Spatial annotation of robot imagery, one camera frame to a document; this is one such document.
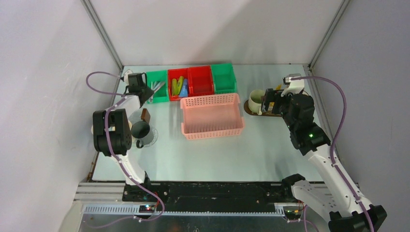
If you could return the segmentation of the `light green mug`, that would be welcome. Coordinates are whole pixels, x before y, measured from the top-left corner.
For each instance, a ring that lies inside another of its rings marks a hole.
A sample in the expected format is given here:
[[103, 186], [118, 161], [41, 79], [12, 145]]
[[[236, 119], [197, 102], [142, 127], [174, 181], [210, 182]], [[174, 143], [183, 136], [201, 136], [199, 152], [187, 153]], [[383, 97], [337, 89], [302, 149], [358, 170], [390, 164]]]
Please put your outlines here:
[[264, 96], [265, 91], [261, 89], [253, 90], [248, 99], [248, 107], [257, 115], [262, 115], [262, 97]]

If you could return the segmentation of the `white toothbrush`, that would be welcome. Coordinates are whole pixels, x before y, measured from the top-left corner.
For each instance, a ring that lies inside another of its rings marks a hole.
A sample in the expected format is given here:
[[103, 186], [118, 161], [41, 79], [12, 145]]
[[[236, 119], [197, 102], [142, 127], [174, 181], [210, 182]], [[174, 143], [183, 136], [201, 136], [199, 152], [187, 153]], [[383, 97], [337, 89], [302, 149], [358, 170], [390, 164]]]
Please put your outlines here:
[[152, 84], [153, 94], [149, 98], [149, 103], [153, 103], [154, 95], [165, 85], [165, 82], [153, 82]]

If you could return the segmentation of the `brown wooden toothbrush holder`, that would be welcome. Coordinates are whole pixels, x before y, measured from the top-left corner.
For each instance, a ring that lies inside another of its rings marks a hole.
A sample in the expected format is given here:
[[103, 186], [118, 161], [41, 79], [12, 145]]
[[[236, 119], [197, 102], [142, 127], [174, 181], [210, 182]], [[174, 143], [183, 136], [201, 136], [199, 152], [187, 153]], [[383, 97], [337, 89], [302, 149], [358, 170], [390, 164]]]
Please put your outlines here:
[[140, 119], [146, 123], [150, 123], [151, 115], [146, 108], [142, 109]]

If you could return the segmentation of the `black mug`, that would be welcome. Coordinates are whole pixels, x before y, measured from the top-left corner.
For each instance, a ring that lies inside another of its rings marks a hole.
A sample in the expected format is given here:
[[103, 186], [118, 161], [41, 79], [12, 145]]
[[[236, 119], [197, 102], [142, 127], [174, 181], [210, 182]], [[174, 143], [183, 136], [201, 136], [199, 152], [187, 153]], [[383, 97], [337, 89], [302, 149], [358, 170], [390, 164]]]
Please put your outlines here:
[[154, 133], [148, 123], [138, 121], [132, 125], [131, 134], [136, 139], [136, 147], [143, 148], [154, 140]]

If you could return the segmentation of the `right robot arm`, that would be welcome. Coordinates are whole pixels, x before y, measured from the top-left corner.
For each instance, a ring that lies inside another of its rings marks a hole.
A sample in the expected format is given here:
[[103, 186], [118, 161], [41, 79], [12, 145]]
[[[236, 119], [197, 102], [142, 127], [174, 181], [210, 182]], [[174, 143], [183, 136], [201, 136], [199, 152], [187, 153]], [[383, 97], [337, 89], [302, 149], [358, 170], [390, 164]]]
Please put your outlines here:
[[315, 166], [332, 195], [314, 190], [302, 175], [294, 174], [282, 180], [282, 198], [307, 204], [328, 223], [332, 232], [376, 232], [387, 213], [364, 196], [331, 150], [330, 139], [314, 122], [313, 98], [302, 93], [282, 95], [282, 90], [269, 88], [261, 101], [262, 112], [274, 104], [272, 113], [283, 118], [292, 145]]

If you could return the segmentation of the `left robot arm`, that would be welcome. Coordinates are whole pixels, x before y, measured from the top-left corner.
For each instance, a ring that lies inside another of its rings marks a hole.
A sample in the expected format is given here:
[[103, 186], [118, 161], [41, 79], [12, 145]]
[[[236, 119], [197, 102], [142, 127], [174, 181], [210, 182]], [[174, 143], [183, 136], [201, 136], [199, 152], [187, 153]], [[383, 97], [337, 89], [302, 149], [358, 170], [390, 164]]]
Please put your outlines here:
[[139, 164], [130, 161], [132, 145], [143, 148], [155, 142], [150, 126], [151, 115], [143, 107], [144, 103], [154, 95], [147, 84], [146, 73], [129, 73], [123, 77], [126, 90], [123, 94], [114, 92], [120, 100], [105, 110], [92, 114], [91, 133], [97, 152], [116, 162], [125, 176], [126, 184], [137, 185], [134, 195], [141, 201], [148, 201], [153, 195], [153, 188], [147, 185], [148, 175]]

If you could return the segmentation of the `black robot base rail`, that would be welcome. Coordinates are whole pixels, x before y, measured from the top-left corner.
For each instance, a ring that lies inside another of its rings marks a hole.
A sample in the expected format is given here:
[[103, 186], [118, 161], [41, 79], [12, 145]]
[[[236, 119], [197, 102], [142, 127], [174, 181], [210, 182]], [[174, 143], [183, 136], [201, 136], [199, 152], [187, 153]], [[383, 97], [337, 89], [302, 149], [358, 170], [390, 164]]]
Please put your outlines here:
[[167, 213], [274, 213], [277, 203], [297, 203], [280, 182], [152, 181], [142, 186], [149, 192], [125, 185], [122, 200], [157, 204], [161, 199]]

